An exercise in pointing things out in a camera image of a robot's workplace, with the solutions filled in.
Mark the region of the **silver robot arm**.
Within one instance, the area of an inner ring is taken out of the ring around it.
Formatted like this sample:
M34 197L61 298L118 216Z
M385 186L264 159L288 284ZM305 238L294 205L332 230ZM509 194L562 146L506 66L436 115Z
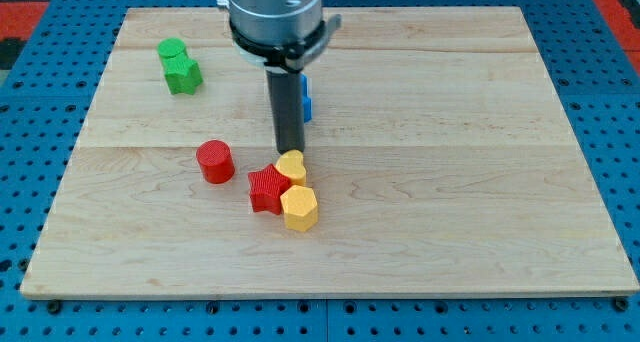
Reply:
M267 70L299 73L341 28L339 14L326 18L322 0L216 0L229 14L234 44Z

